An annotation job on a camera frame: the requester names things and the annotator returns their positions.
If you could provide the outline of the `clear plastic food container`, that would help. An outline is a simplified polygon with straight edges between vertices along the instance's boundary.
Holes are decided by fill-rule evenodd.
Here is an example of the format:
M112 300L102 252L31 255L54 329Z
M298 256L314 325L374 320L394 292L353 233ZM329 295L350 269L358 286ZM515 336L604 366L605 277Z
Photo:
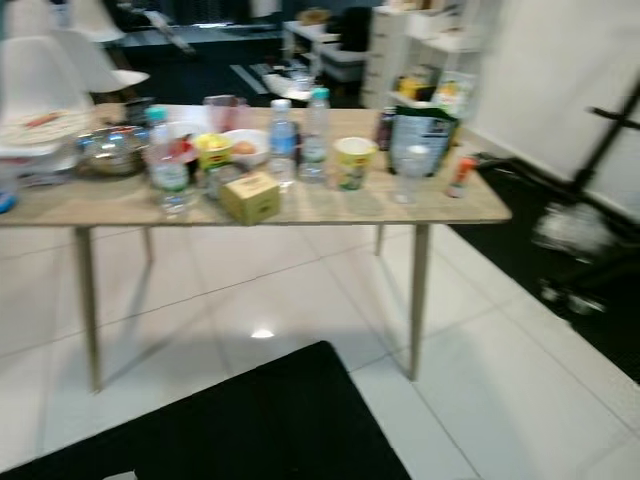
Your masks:
M78 160L69 147L41 152L0 152L1 178L13 180L15 187L61 186L76 173Z

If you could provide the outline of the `white plate with food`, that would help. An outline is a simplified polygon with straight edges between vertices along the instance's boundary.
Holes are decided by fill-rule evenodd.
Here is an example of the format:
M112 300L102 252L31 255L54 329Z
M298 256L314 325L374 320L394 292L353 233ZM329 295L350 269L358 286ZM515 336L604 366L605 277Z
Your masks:
M91 119L91 111L88 110L58 109L4 120L0 129L0 147L54 145L86 131Z

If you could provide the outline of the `shiny metal bowl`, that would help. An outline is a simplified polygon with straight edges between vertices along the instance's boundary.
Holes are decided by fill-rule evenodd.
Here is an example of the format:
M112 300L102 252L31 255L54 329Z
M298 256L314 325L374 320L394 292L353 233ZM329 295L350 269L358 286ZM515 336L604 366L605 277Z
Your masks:
M132 177L145 170L148 131L136 125L111 125L76 138L78 173L87 177Z

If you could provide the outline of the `white plastic chair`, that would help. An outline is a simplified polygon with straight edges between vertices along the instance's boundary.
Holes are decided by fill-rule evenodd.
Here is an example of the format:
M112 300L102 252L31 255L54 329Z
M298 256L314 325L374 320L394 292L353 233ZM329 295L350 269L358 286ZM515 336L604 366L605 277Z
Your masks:
M1 123L54 110L87 113L90 92L58 42L47 36L5 38Z
M78 70L84 87L91 93L128 90L150 78L150 74L115 68L113 60L96 42L73 29L52 29L50 35L63 47L70 64Z

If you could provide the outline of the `yellow lidded cup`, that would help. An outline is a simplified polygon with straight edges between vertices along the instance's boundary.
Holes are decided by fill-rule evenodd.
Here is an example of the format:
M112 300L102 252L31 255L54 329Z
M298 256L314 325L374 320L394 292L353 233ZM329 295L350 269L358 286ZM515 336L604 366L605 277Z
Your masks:
M237 178L238 170L232 160L233 142L221 133L198 134L193 141L197 151L198 170L205 195L218 198L220 188L228 180Z

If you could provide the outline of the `yellow cardboard box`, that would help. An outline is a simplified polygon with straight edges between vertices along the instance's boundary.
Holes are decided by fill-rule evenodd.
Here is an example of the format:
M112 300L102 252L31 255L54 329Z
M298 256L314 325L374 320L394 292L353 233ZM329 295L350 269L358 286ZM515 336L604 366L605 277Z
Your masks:
M268 173L244 174L220 186L219 204L238 224L252 227L282 210L280 184Z

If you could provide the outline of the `pink tinted glass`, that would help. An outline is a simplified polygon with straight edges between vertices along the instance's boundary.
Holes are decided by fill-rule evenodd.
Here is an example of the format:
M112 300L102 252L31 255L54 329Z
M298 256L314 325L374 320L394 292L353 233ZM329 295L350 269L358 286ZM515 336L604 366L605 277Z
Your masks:
M224 133L247 127L251 106L242 97L234 95L207 96L204 99L204 106L211 132Z

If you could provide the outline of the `white bowl with egg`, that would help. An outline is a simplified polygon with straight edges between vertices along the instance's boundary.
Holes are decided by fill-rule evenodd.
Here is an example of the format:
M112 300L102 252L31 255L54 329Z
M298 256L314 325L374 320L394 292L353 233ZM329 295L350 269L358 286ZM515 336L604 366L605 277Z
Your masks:
M244 168L252 169L269 159L269 134L257 129L236 129L224 132L230 141L230 159Z

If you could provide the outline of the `blue label water bottle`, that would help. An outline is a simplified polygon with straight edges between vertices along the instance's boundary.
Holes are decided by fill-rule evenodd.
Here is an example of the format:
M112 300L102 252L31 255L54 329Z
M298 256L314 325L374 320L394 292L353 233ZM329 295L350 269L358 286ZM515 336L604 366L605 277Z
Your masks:
M268 169L282 192L288 191L292 186L297 172L296 157L294 157L297 133L291 119L291 109L292 102L289 99L271 101Z

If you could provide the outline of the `black floor mat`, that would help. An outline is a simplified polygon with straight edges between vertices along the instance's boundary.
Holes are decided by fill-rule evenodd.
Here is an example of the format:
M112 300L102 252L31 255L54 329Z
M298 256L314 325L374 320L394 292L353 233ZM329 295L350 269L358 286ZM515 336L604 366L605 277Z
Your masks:
M320 340L9 468L0 480L412 480Z

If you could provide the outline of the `light wooden table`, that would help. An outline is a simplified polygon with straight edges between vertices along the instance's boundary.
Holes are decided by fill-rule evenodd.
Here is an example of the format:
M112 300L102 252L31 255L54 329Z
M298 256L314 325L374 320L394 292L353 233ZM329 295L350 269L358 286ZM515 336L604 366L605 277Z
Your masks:
M357 227L372 225L378 230L375 247L381 247L389 225L410 225L412 262L410 305L406 314L410 332L404 376L419 381L424 366L426 306L430 278L431 228L434 225L500 224L511 220L512 212L492 187L479 177L463 180L468 192L461 198L445 195L447 178L436 173L416 189L412 204L393 200L396 175L387 170L390 159L376 152L374 169L366 175L364 188L340 191L333 186L296 184L284 193L279 212L260 221L261 227ZM82 333L86 339L88 375L92 393L105 388L99 334L99 296L93 257L93 229L154 228L238 228L218 202L201 198L182 212L169 214L157 206L154 188L141 177L122 180L73 180L64 186L40 188L20 198L17 206L0 216L0 227L68 228L76 259Z

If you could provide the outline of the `yellow green noodle cup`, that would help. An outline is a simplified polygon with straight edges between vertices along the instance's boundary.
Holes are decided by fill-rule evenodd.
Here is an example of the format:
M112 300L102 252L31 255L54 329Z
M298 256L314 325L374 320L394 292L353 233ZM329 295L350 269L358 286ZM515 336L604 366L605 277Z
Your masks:
M361 137L344 137L333 143L337 161L335 186L343 191L357 191L364 187L369 164L378 146Z

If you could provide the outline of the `dark glass jar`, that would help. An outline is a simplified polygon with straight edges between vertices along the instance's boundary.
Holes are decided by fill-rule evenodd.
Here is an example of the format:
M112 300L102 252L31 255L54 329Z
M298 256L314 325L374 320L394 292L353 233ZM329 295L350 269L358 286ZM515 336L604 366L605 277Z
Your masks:
M388 106L381 110L378 119L378 128L375 129L374 141L380 151L388 151L390 146L390 133L396 122L397 106Z

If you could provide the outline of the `white storage shelf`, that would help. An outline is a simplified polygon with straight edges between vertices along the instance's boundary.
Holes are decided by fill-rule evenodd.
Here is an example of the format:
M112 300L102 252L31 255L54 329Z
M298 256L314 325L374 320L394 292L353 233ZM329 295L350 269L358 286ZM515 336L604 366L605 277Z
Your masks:
M372 9L361 104L474 110L486 45L506 0L381 0Z

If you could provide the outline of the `black metal stand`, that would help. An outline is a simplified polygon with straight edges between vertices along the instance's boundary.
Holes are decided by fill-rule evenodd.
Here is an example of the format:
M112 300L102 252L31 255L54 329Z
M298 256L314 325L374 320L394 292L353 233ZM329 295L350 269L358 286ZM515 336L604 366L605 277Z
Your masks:
M600 314L608 310L605 302L586 288L591 278L611 282L620 276L640 273L640 238L616 243L605 219L605 210L588 193L588 186L596 177L605 155L622 131L640 131L640 122L630 116L640 104L640 74L627 93L620 110L590 108L591 114L602 116L609 125L588 160L573 175L561 192L562 201L552 202L534 228L532 241L548 250L568 253L585 262L585 268L561 276L544 276L539 280L541 297L554 305L567 307L577 315Z

